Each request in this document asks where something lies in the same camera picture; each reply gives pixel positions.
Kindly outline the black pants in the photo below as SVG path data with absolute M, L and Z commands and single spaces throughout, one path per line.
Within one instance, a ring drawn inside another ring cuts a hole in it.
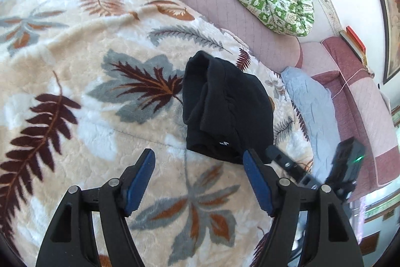
M 274 110 L 256 76 L 199 51 L 186 64 L 182 100 L 188 150 L 240 165 L 253 149 L 271 162 L 265 150 L 274 141 Z

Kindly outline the pink quilted headboard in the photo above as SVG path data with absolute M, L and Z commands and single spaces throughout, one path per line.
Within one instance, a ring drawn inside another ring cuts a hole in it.
M 365 148 L 356 200 L 399 176 L 399 148 L 391 114 L 364 65 L 340 37 L 303 43 L 299 68 L 330 90 L 341 140 L 354 137 Z

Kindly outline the light blue quilted blanket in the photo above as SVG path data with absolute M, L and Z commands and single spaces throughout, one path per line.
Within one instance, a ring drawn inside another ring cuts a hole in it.
M 340 143 L 331 92 L 300 68 L 287 67 L 281 78 L 305 122 L 314 154 L 311 174 L 323 182 L 330 174 L 336 147 Z

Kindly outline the stack of books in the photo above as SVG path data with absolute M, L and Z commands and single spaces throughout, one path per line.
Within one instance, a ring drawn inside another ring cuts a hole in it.
M 367 73 L 371 78 L 375 77 L 374 71 L 368 66 L 368 60 L 366 56 L 366 46 L 363 44 L 361 39 L 355 33 L 355 31 L 347 26 L 344 30 L 339 32 L 342 39 L 346 42 L 346 44 L 350 47 L 352 52 L 356 55 L 359 61 L 363 64 L 364 68 L 367 70 Z

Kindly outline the leaf patterned fleece blanket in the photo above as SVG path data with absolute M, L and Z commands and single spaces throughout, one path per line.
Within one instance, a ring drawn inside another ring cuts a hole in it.
M 183 77 L 199 50 L 257 76 L 274 142 L 313 151 L 281 77 L 179 0 L 1 0 L 1 234 L 34 266 L 67 188 L 103 185 L 145 148 L 127 223 L 146 266 L 247 266 L 271 225 L 244 169 L 186 146 Z

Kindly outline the pink quilted bolster cushion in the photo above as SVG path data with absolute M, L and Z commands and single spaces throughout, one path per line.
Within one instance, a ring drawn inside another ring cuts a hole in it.
M 303 65 L 300 41 L 267 29 L 238 0 L 181 0 L 220 29 L 239 37 L 250 53 L 266 67 L 280 73 Z

